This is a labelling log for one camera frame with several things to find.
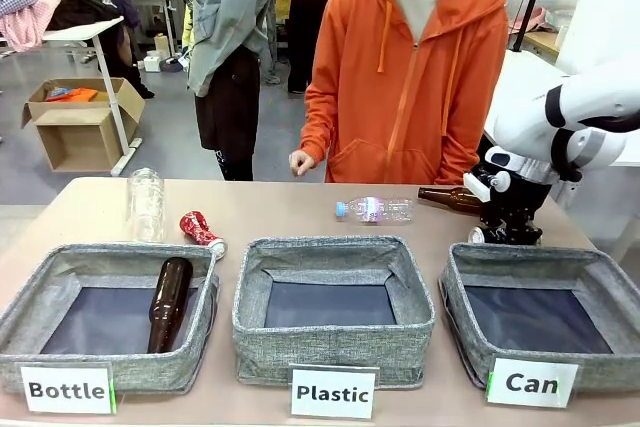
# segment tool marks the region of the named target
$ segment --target gray jacket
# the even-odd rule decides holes
[[[189,87],[204,97],[215,70],[244,45],[256,54],[266,48],[264,27],[269,0],[193,0],[194,46]]]

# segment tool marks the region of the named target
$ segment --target label sign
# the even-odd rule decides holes
[[[34,367],[21,365],[31,412],[111,414],[113,384],[107,367]]]
[[[370,419],[376,374],[293,370],[291,415]]]
[[[496,359],[489,374],[487,401],[564,409],[578,372],[576,364]]]

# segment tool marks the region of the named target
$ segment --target clear plastic bottle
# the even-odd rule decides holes
[[[127,224],[132,240],[161,242],[164,237],[164,180],[157,172],[136,170],[127,181]]]
[[[336,216],[367,224],[406,224],[413,219],[413,200],[362,197],[336,204]]]

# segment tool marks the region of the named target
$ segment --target hoodie zipper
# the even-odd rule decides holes
[[[389,177],[389,168],[391,167],[391,157],[393,156],[393,150],[398,142],[398,132],[400,131],[400,124],[402,123],[402,116],[407,106],[407,97],[409,96],[409,87],[411,87],[411,81],[413,80],[413,70],[416,64],[416,58],[418,57],[419,44],[413,44],[413,50],[411,51],[411,58],[409,59],[409,68],[407,69],[407,76],[404,79],[404,85],[402,87],[402,93],[400,94],[400,103],[398,105],[398,113],[396,115],[396,121],[391,131],[391,137],[389,138],[389,145],[387,146],[387,161],[385,166],[384,180],[385,182]]]

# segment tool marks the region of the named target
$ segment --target fabric bin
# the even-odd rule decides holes
[[[233,306],[238,378],[284,386],[291,364],[379,367],[380,388],[416,388],[434,321],[400,238],[257,240]]]
[[[495,357],[578,364],[575,389],[640,389],[640,291],[595,250],[455,244],[440,278],[470,377]]]
[[[165,260],[193,264],[174,350],[147,354],[149,307]],[[51,252],[0,318],[0,379],[22,392],[19,363],[111,364],[117,393],[183,394],[200,368],[219,282],[206,247],[67,245]]]

